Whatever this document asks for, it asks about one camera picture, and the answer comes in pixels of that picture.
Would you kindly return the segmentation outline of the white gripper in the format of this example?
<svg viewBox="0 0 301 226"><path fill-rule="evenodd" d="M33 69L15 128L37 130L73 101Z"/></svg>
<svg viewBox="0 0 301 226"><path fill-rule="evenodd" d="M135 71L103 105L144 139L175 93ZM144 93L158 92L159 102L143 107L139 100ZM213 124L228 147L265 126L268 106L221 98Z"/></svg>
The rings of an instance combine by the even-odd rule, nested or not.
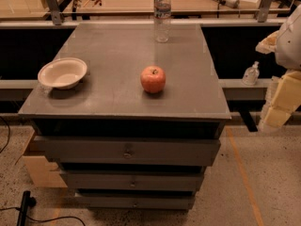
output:
<svg viewBox="0 0 301 226"><path fill-rule="evenodd" d="M289 69L281 77L272 77L265 94L259 128L274 132L281 128L301 105L301 5L287 18L279 31L260 41L255 50L275 53L278 65Z"/></svg>

